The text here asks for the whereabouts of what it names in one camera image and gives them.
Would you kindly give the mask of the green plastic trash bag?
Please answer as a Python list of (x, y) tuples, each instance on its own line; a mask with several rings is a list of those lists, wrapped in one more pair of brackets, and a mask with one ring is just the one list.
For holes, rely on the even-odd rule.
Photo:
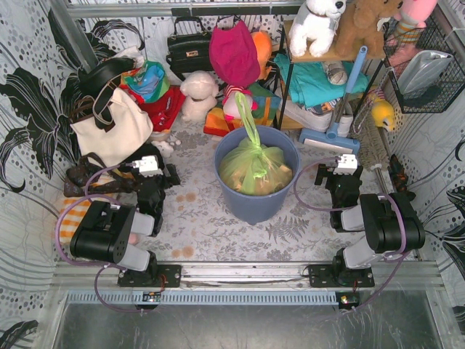
[(284, 189), (293, 170), (285, 163), (284, 152), (262, 143), (246, 96), (235, 95), (246, 136), (220, 162), (219, 177), (230, 189), (247, 196), (266, 196)]

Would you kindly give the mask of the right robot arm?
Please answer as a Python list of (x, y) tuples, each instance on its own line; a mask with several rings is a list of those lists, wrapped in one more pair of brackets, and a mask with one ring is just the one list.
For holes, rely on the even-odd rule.
[(326, 181), (331, 194), (331, 227), (339, 233), (364, 235), (341, 248), (332, 262), (309, 266), (312, 287), (373, 287), (373, 263), (395, 262), (425, 244), (424, 226), (409, 198), (404, 193), (361, 194), (362, 171), (361, 166), (343, 173), (340, 165), (318, 165), (315, 184)]

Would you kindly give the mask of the brown patterned bag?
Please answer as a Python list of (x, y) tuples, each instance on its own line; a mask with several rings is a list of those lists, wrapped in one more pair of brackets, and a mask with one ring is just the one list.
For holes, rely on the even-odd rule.
[(122, 172), (118, 167), (108, 169), (96, 153), (89, 153), (66, 171), (63, 195), (70, 198), (87, 194), (131, 193), (137, 185), (130, 172)]

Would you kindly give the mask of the white canvas tote bag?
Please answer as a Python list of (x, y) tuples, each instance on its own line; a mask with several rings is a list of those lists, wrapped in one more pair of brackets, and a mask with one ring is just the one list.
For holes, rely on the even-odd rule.
[(113, 122), (100, 129), (93, 115), (72, 122), (83, 156), (97, 154), (106, 167), (123, 162), (136, 152), (149, 138), (153, 124), (148, 114), (140, 109), (122, 89), (113, 91), (109, 111)]

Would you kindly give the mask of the blue-grey trash bin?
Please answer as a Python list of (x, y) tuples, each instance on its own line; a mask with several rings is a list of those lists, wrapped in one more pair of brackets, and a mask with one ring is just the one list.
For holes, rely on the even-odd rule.
[(276, 193), (267, 196), (247, 196), (227, 187), (220, 179), (219, 165), (222, 159), (246, 137), (245, 128), (241, 127), (225, 135), (214, 151), (214, 174), (222, 190), (226, 207), (239, 220), (250, 225), (269, 220), (278, 213), (291, 186), (296, 182), (301, 165), (299, 152), (288, 135), (273, 127), (258, 126), (257, 131), (260, 140), (266, 146), (276, 146), (283, 150), (285, 165), (292, 170), (293, 177), (290, 183)]

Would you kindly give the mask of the rainbow striped bag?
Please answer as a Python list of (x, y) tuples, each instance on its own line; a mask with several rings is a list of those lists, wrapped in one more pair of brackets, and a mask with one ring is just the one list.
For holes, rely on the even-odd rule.
[[(255, 111), (251, 110), (256, 125), (270, 126), (275, 119), (281, 98), (265, 89), (258, 83), (246, 88), (251, 92), (253, 100), (258, 104)], [(223, 104), (212, 108), (206, 117), (203, 132), (208, 135), (224, 137), (227, 133), (243, 126), (241, 119), (227, 121), (223, 113)]]

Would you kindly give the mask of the magenta fabric bag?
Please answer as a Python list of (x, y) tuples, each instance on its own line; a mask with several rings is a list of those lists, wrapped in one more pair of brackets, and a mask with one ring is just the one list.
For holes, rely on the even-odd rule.
[(248, 87), (259, 78), (257, 50), (242, 20), (230, 29), (213, 29), (209, 59), (214, 72), (229, 85)]

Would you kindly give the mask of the blue floor mop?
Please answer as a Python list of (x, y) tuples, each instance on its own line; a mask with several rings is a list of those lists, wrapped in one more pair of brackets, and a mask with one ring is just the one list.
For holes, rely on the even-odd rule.
[(313, 129), (303, 128), (299, 136), (299, 142), (305, 145), (310, 145), (316, 148), (326, 149), (328, 151), (334, 151), (341, 154), (356, 155), (358, 153), (360, 150), (360, 142), (358, 140), (340, 136), (338, 129), (341, 117), (345, 111), (345, 105), (347, 103), (348, 97), (351, 94), (357, 81), (367, 53), (367, 46), (361, 46), (347, 80), (344, 96), (341, 99), (339, 106), (336, 108), (334, 120), (331, 122), (326, 132), (319, 132)]

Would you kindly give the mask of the red cloth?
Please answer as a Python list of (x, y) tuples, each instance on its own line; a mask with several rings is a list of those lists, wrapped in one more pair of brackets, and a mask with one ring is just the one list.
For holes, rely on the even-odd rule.
[(185, 98), (180, 90), (180, 86), (171, 86), (154, 103), (141, 103), (139, 107), (148, 114), (153, 124), (154, 132), (165, 132), (171, 129)]

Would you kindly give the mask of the yellow plush duck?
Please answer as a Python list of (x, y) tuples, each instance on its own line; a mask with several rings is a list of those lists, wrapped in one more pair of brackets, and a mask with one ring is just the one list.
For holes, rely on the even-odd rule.
[(395, 110), (386, 100), (384, 93), (381, 90), (372, 89), (368, 93), (368, 99), (371, 102), (371, 115), (375, 126), (391, 132), (395, 125)]

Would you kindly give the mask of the silver foil pouch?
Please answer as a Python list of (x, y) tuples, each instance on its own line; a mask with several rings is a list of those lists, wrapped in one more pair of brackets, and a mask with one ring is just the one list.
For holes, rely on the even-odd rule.
[(437, 50), (422, 50), (406, 66), (397, 85), (403, 95), (429, 87), (440, 77), (454, 56)]

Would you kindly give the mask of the black leather handbag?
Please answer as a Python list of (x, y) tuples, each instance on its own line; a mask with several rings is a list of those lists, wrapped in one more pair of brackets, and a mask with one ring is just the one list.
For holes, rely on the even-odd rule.
[[(179, 35), (177, 24), (181, 22), (197, 22), (200, 31), (193, 34)], [(185, 73), (196, 71), (213, 71), (209, 57), (211, 34), (204, 28), (199, 17), (183, 16), (174, 21), (174, 32), (167, 38), (169, 53), (166, 61), (172, 73), (181, 81)]]

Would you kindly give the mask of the white husky plush dog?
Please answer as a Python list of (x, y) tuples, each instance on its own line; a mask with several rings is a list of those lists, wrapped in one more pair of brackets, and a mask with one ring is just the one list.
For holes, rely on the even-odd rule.
[(323, 56), (331, 47), (346, 1), (306, 0), (299, 8), (289, 31), (289, 50), (293, 57), (309, 52)]

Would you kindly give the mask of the pink plush toy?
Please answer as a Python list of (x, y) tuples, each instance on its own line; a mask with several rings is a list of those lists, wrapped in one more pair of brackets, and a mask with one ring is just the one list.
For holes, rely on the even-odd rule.
[(426, 19), (432, 14), (437, 0), (405, 0), (394, 16), (397, 21), (395, 35), (426, 27)]

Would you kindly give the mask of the metal base rail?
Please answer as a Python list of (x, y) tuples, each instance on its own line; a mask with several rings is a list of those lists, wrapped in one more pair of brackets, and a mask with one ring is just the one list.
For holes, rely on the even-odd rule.
[[(310, 288), (307, 272), (312, 262), (162, 262), (181, 267), (180, 289), (219, 289), (221, 291), (266, 290), (298, 291)], [(88, 289), (98, 267), (79, 267), (59, 262), (51, 286), (63, 289)], [(444, 290), (437, 263), (405, 261), (387, 290)]]

